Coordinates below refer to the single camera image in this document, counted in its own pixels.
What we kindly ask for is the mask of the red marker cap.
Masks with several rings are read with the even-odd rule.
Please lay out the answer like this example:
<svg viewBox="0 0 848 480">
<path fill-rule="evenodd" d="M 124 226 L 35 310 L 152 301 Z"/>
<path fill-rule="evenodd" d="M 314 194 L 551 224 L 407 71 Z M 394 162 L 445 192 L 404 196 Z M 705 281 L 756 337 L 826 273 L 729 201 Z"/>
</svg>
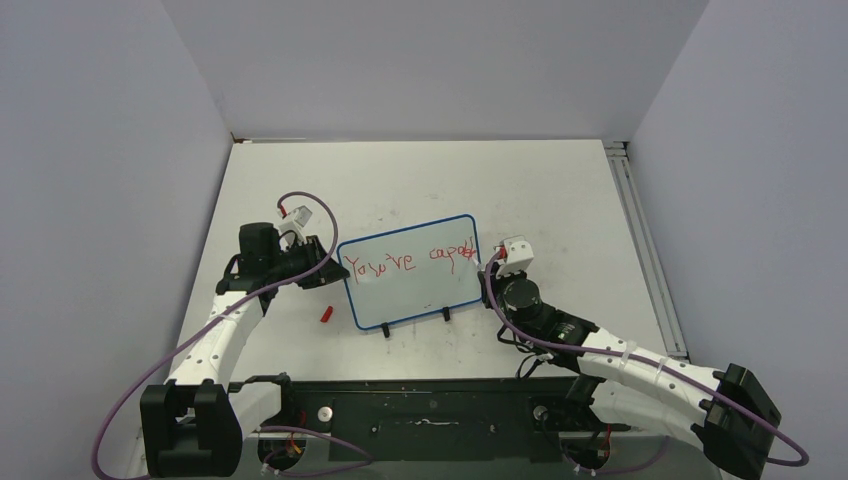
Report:
<svg viewBox="0 0 848 480">
<path fill-rule="evenodd" d="M 322 316 L 320 318 L 320 322 L 321 323 L 327 323 L 330 320 L 331 316 L 333 315 L 333 312 L 334 312 L 334 308 L 332 306 L 328 306 L 325 309 L 324 313 L 322 314 Z"/>
</svg>

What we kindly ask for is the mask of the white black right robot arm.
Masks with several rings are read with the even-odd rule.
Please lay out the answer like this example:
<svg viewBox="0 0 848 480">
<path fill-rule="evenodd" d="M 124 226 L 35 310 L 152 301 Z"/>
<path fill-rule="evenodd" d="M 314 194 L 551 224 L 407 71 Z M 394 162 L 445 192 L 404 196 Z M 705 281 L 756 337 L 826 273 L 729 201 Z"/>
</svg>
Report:
<svg viewBox="0 0 848 480">
<path fill-rule="evenodd" d="M 669 436 L 699 449 L 738 479 L 759 479 L 779 437 L 781 414 L 756 375 L 678 361 L 610 333 L 542 301 L 525 271 L 482 267 L 482 301 L 518 343 L 578 376 L 565 402 L 569 421 L 600 421 Z"/>
</svg>

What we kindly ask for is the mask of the blue-framed whiteboard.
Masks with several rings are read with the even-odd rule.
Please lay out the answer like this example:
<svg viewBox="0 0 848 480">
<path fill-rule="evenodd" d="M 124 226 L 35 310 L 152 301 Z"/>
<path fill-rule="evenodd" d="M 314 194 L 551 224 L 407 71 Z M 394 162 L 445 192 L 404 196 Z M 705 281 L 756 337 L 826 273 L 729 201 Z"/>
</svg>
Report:
<svg viewBox="0 0 848 480">
<path fill-rule="evenodd" d="M 482 298 L 477 223 L 461 214 L 340 243 L 345 289 L 362 331 L 441 314 Z"/>
</svg>

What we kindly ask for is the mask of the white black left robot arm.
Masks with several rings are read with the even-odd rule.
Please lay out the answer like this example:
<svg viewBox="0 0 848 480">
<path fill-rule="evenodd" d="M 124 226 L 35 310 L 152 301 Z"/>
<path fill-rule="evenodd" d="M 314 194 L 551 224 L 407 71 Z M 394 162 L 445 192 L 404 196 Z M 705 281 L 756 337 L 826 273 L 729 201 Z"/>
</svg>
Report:
<svg viewBox="0 0 848 480">
<path fill-rule="evenodd" d="M 248 423 L 230 400 L 233 371 L 252 331 L 265 317 L 280 282 L 304 290 L 346 280 L 315 235 L 268 222 L 239 230 L 239 251 L 216 284 L 207 333 L 192 342 L 165 383 L 140 399 L 148 473 L 153 478 L 227 477 L 239 464 Z"/>
</svg>

